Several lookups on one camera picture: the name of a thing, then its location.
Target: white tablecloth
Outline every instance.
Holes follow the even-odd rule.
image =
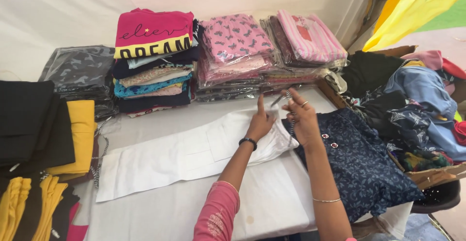
[[[317,112],[336,108],[319,89],[302,91]],[[266,97],[270,103],[275,97]],[[108,149],[125,147],[164,135],[204,125],[231,111],[247,109],[255,100],[193,103],[137,118],[119,115],[104,126]],[[105,146],[99,138],[102,154]],[[88,241],[191,240],[193,228],[206,200],[212,176],[135,193],[116,200],[96,203],[93,182],[77,185],[75,194],[82,207],[76,225],[89,224]],[[292,152],[260,165],[248,167],[240,189],[241,208],[234,220],[233,240],[256,240],[316,230],[308,174]],[[389,208],[380,216],[388,231],[401,238],[412,203]],[[366,215],[361,220],[370,218]]]

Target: white pants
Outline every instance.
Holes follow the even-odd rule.
[[[221,173],[256,112],[232,112],[185,132],[112,150],[103,158],[96,202]],[[278,117],[278,107],[270,113]],[[258,142],[248,166],[296,148],[298,142],[290,138],[277,118],[271,131]]]

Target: black beaded bracelet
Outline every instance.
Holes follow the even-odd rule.
[[[257,143],[256,143],[256,141],[254,141],[254,140],[251,139],[251,138],[245,137],[245,138],[243,138],[243,139],[240,140],[239,145],[241,145],[241,144],[242,144],[243,142],[245,142],[245,141],[249,141],[249,142],[253,143],[253,145],[254,145],[253,152],[256,151],[256,149],[257,149]]]

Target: yellow stripe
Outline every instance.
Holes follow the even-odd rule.
[[[168,43],[168,45],[170,47],[170,50],[172,52],[176,52],[176,51],[179,51],[179,50],[177,49],[175,42],[180,41],[181,46],[184,47],[184,39],[186,37],[189,37],[188,33],[183,35],[183,36],[168,38],[168,39],[165,39],[165,40],[162,40],[162,41],[148,43],[148,44],[136,44],[136,45],[123,46],[123,47],[115,47],[115,55],[113,56],[113,58],[121,59],[122,57],[121,57],[120,52],[121,52],[121,50],[125,50],[125,49],[129,50],[130,56],[128,56],[127,53],[124,53],[124,58],[137,57],[136,56],[136,48],[143,48],[145,50],[145,52],[146,52],[146,56],[150,56],[151,55],[150,47],[153,46],[153,45],[158,45],[158,47],[153,48],[153,52],[162,54],[162,53],[165,53],[164,52],[164,44],[165,43]]]

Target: white backdrop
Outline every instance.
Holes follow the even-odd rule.
[[[119,15],[136,7],[192,11],[199,19],[237,12],[258,19],[278,9],[314,12],[347,48],[367,0],[0,0],[0,79],[14,80],[10,71],[23,81],[37,81],[56,47],[114,46]]]

